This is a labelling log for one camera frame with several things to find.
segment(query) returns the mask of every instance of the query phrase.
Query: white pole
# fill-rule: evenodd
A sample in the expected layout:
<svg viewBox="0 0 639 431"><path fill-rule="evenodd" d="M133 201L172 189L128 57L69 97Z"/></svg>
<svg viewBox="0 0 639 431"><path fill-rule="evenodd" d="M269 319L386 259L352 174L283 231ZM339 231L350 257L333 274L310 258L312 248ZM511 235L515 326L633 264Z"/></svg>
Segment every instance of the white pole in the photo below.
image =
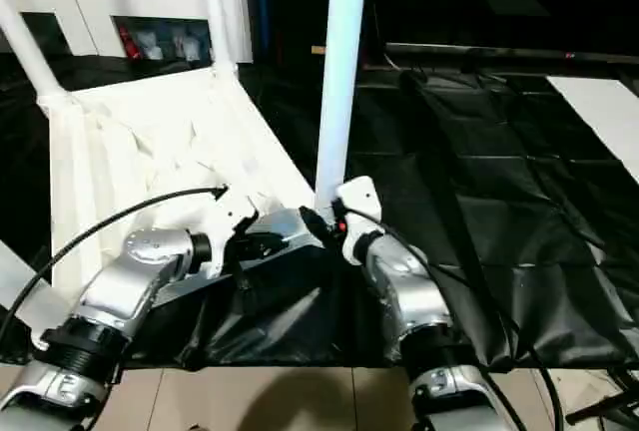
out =
<svg viewBox="0 0 639 431"><path fill-rule="evenodd" d="M22 16L9 0L0 0L0 28L18 56L38 97L64 94Z"/></svg>
<svg viewBox="0 0 639 431"><path fill-rule="evenodd" d="M316 210L324 217L343 183L363 0L329 0L319 127Z"/></svg>
<svg viewBox="0 0 639 431"><path fill-rule="evenodd" d="M219 73L235 73L236 64L231 59L227 22L222 8L222 0L207 0L209 30L213 42L214 70Z"/></svg>

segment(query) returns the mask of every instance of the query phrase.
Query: black cloth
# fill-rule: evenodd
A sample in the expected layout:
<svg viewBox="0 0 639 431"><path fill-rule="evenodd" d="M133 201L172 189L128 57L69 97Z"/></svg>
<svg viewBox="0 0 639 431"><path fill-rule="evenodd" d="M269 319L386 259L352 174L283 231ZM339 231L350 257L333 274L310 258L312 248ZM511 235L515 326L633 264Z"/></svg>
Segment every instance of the black cloth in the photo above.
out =
<svg viewBox="0 0 639 431"><path fill-rule="evenodd" d="M70 89L184 68L164 67L131 69L104 59L54 64ZM320 71L247 68L241 79L312 183ZM7 93L12 101L4 100ZM40 113L28 84L5 85L2 94L2 116ZM25 175L47 174L48 157L40 153L39 168ZM639 364L639 189L544 79L361 73L347 174L373 178L384 220L426 253L482 363L532 365L524 341L549 367ZM36 192L46 207L48 188ZM1 229L3 240L11 237L11 223ZM47 233L42 226L34 236ZM464 276L478 293L439 269ZM378 307L359 270L339 256L303 248L250 270L247 283L238 287L228 277L154 310L129 366L389 364ZM520 337L504 330L485 293L511 313ZM28 354L20 331L4 361Z"/></svg>

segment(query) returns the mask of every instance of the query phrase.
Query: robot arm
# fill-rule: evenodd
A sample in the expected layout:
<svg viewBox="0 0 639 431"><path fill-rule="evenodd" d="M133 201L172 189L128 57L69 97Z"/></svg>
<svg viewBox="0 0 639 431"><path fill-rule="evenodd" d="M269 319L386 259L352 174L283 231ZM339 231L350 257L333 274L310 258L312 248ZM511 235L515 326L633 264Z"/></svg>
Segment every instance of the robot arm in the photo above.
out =
<svg viewBox="0 0 639 431"><path fill-rule="evenodd" d="M65 322L43 333L46 349L35 352L0 401L0 431L84 429L81 423L106 403L160 291L219 275L227 242L257 217L246 197L230 191L217 211L209 234L152 228L125 239L122 253L96 274Z"/></svg>
<svg viewBox="0 0 639 431"><path fill-rule="evenodd" d="M417 430L506 431L474 353L451 338L452 320L437 285L413 253L371 220L381 205L372 180L361 177L337 189L335 214L345 224L344 258L362 265L365 278L384 306L383 334L398 350L410 382ZM419 256L425 256L414 248Z"/></svg>

